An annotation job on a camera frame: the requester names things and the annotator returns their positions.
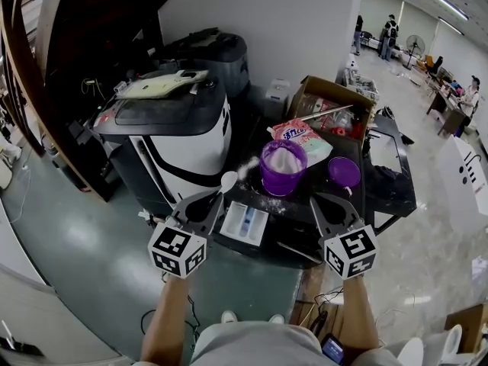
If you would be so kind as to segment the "black smartphone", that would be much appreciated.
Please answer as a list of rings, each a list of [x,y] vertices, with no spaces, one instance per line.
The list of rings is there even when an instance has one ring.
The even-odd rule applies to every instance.
[[[338,366],[344,364],[344,348],[342,343],[332,334],[327,333],[321,343],[322,353]]]

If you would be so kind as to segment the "white and black robot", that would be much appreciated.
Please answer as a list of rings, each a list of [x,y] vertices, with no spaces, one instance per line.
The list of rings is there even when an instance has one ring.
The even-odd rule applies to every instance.
[[[91,130],[142,208],[167,214],[183,199],[220,186],[232,127],[218,76],[209,72],[167,98],[125,100],[116,93]]]

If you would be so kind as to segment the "white detergent drawer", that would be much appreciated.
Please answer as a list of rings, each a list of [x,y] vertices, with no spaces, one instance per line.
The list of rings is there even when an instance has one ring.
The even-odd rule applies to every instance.
[[[269,213],[232,201],[220,234],[245,244],[259,247],[268,222]]]

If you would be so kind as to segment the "person's left forearm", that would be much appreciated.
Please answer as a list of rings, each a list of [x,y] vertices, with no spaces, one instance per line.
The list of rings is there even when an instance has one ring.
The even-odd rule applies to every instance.
[[[158,366],[179,366],[185,340],[189,280],[169,277],[146,334],[140,360]]]

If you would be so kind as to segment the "white panel with black marks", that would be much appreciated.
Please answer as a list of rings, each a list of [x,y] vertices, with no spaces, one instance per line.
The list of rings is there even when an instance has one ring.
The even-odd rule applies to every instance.
[[[488,227],[488,179],[481,155],[450,136],[436,156],[436,166],[447,191],[453,230],[468,235]]]

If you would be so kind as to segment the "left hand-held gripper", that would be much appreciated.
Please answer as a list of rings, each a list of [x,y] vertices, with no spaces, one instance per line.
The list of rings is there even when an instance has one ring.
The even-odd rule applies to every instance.
[[[215,191],[194,194],[180,201],[172,216],[159,222],[153,230],[147,249],[152,264],[178,278],[187,278],[207,260],[207,240],[221,216],[224,196]]]

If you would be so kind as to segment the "purple plastic bucket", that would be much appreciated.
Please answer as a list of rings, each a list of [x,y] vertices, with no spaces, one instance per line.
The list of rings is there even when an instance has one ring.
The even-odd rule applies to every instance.
[[[265,164],[265,157],[274,149],[284,147],[289,149],[303,164],[303,170],[297,174],[285,175],[273,172]],[[274,196],[287,196],[297,186],[298,181],[307,168],[307,154],[304,150],[289,140],[272,140],[267,143],[263,149],[259,159],[260,171],[262,175],[262,184],[265,190]]]

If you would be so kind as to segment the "open cardboard box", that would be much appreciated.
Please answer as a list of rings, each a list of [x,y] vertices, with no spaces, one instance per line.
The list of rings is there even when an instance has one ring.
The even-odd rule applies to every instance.
[[[304,104],[310,96],[316,96],[338,107],[348,106],[349,109],[352,109],[352,112],[358,116],[361,125],[357,140],[364,141],[374,108],[374,102],[371,99],[340,84],[308,75],[300,82],[300,87],[293,95],[286,118],[294,119],[314,114],[313,108]]]

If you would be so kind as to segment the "white plastic spoon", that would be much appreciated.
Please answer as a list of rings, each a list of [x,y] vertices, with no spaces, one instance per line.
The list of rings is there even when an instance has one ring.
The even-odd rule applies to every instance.
[[[231,190],[238,179],[238,173],[235,171],[228,171],[222,175],[221,187],[218,194],[225,194]]]

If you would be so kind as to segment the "white toilet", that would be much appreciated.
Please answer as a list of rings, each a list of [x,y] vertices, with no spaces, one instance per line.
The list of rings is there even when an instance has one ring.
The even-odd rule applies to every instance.
[[[460,324],[453,326],[449,330],[434,334],[432,338],[437,343],[438,356],[435,365],[450,364],[454,361],[461,343],[463,329]]]
[[[422,366],[424,346],[420,338],[411,338],[401,348],[397,360],[402,366]]]

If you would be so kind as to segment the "pink detergent refill bag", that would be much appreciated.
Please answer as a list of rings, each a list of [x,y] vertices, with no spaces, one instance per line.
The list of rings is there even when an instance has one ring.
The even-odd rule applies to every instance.
[[[289,120],[267,131],[274,140],[289,140],[300,146],[307,154],[307,167],[325,160],[332,152],[332,145],[319,136],[312,127],[300,118]]]

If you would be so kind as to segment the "wooden pallet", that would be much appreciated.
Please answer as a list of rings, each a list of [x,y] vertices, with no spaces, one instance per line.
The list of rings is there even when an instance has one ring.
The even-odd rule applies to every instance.
[[[337,339],[343,326],[342,280],[325,265],[303,272],[290,324],[309,329],[318,340],[327,334]]]

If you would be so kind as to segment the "brown cardboard carton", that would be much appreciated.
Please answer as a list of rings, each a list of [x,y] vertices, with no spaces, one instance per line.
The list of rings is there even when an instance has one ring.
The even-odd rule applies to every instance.
[[[488,329],[488,303],[480,303],[449,314],[445,320],[445,330],[452,329],[456,325],[460,325],[462,328],[458,351],[460,353],[477,352],[482,340],[482,328]]]

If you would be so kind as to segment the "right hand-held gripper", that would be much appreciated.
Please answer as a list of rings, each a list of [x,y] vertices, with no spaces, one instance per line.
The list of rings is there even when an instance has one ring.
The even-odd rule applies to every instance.
[[[378,242],[371,225],[333,234],[329,224],[349,228],[359,215],[350,201],[333,194],[318,193],[318,203],[310,198],[310,206],[321,235],[323,261],[341,279],[351,279],[370,271],[376,262]]]

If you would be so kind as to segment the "black standing fan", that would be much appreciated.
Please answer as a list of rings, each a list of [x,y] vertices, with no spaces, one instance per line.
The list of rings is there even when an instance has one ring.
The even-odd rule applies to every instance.
[[[406,50],[408,59],[404,66],[407,69],[411,69],[413,65],[413,57],[421,57],[425,51],[425,43],[423,39],[418,35],[410,35],[406,39]]]

